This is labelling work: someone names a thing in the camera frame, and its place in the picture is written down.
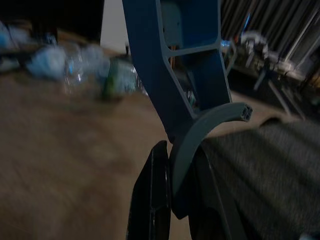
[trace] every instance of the white wall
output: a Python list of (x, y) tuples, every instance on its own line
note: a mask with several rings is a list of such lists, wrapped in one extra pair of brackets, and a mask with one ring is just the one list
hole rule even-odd
[(125, 53), (128, 42), (122, 0), (104, 0), (101, 46)]

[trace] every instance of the gray fabric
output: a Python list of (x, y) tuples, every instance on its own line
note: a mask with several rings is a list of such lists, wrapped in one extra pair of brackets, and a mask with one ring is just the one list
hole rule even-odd
[(320, 125), (268, 125), (208, 138), (203, 147), (263, 239), (320, 232)]

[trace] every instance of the floor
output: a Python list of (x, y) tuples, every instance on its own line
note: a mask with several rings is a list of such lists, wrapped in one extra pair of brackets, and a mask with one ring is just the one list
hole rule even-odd
[[(101, 103), (61, 92), (26, 73), (0, 79), (0, 239), (123, 240), (134, 183), (150, 149), (167, 139), (161, 121), (140, 94)], [(253, 107), (252, 121), (210, 135), (295, 119), (233, 100)], [(190, 239), (186, 219), (172, 218), (170, 239)]]

